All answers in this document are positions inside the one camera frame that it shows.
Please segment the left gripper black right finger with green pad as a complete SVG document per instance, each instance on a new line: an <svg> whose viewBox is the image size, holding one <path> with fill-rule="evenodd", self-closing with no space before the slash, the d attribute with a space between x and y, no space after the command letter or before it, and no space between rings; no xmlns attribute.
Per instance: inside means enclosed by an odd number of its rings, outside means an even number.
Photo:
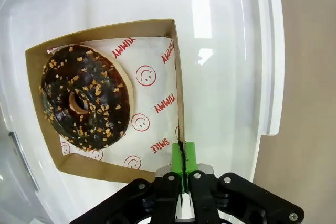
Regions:
<svg viewBox="0 0 336 224"><path fill-rule="evenodd" d="M241 223L302 223L304 210L235 173L216 177L197 163L195 144L185 144L185 172L196 223L227 223L221 212Z"/></svg>

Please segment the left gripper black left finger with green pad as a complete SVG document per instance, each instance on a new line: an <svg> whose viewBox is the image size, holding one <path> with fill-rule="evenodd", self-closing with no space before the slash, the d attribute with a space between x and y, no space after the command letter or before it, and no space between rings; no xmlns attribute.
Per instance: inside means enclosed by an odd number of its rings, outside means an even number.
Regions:
<svg viewBox="0 0 336 224"><path fill-rule="evenodd" d="M149 182L138 178L71 223L175 223L181 207L182 143L172 145L172 164Z"/></svg>

